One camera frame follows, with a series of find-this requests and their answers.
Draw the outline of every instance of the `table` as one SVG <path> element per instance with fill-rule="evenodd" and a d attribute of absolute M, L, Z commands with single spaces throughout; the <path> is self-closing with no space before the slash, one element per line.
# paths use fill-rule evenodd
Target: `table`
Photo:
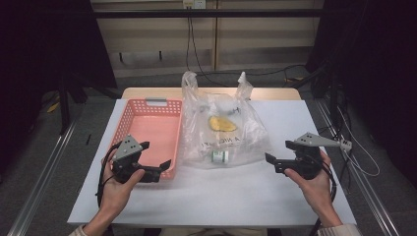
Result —
<path fill-rule="evenodd" d="M 233 92 L 234 88 L 202 88 Z M 135 96 L 181 96 L 180 88 L 128 88 L 124 98 Z M 273 100 L 290 97 L 294 100 Z M 285 140 L 306 132 L 317 134 L 311 115 L 298 92 L 286 88 L 254 88 L 251 105 L 269 131 L 273 151 L 279 158 L 293 159 Z M 117 121 L 126 104 L 117 100 L 106 131 L 91 164 L 80 195 L 68 219 L 71 224 L 88 222 L 96 213 L 96 184 L 100 160 L 107 152 Z M 179 156 L 183 146 L 180 145 Z M 334 207 L 344 223 L 356 223 L 338 187 Z M 123 212 L 113 221 L 137 227 L 301 227 L 313 225 L 317 216 L 289 178 L 274 173 L 265 161 L 233 168 L 203 170 L 181 165 L 173 180 L 138 184 Z"/>

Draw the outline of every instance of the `basket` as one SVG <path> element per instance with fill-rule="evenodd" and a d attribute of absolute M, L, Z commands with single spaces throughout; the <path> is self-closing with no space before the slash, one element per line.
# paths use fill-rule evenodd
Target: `basket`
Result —
<path fill-rule="evenodd" d="M 160 175 L 173 179 L 179 145 L 182 100 L 164 98 L 129 99 L 114 134 L 112 145 L 130 134 L 138 143 L 148 141 L 142 152 L 141 165 L 155 166 L 171 160 L 171 165 Z"/>

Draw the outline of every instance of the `black horizontal bar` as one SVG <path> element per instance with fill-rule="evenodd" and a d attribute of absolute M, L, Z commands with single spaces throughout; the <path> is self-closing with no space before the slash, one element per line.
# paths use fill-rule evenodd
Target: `black horizontal bar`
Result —
<path fill-rule="evenodd" d="M 43 14 L 70 15 L 71 17 L 115 19 L 115 18 L 311 18 L 341 17 L 350 15 L 349 9 L 265 9 L 265 10 L 97 10 L 94 12 L 80 11 L 43 11 Z"/>

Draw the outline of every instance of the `yellow object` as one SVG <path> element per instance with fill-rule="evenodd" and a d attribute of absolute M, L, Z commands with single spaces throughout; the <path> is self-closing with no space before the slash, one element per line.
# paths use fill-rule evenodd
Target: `yellow object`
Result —
<path fill-rule="evenodd" d="M 214 131 L 231 132 L 237 129 L 236 125 L 224 116 L 210 116 L 208 123 Z"/>

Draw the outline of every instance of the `translucent white plastic bag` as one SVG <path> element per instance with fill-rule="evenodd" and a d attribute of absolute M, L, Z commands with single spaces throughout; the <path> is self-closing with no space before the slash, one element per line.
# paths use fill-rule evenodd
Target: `translucent white plastic bag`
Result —
<path fill-rule="evenodd" d="M 182 78 L 184 163 L 219 168 L 264 160 L 268 132 L 248 102 L 253 87 L 245 72 L 233 96 L 200 91 L 196 76 Z"/>

